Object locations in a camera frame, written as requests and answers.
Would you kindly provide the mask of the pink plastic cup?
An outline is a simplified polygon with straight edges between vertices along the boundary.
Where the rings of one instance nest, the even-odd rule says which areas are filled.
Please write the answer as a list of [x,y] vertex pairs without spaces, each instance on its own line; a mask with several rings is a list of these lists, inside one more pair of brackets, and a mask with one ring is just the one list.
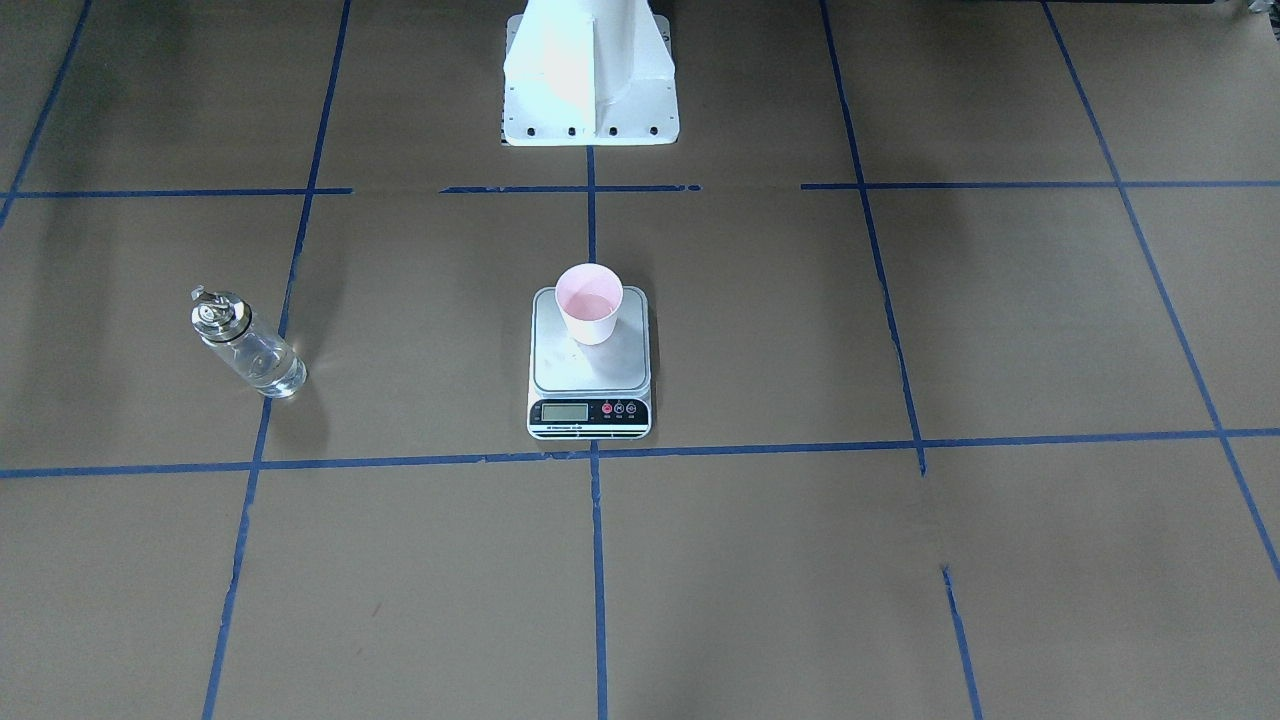
[[556,306],[570,337],[586,346],[602,345],[613,334],[623,299],[617,274],[595,263],[566,269],[554,287]]

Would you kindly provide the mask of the glass sauce bottle metal spout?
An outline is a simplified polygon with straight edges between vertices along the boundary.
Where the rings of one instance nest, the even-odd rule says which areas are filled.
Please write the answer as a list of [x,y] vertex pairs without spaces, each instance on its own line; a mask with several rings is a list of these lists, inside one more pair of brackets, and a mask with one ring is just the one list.
[[189,322],[200,341],[260,395],[288,398],[307,380],[303,360],[239,295],[198,284],[191,300]]

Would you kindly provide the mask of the silver digital kitchen scale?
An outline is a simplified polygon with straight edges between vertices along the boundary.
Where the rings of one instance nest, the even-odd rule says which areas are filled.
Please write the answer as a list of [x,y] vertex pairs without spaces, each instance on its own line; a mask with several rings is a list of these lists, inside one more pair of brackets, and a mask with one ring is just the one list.
[[623,287],[614,329],[581,345],[552,287],[532,299],[526,428],[535,439],[640,439],[654,425],[649,302]]

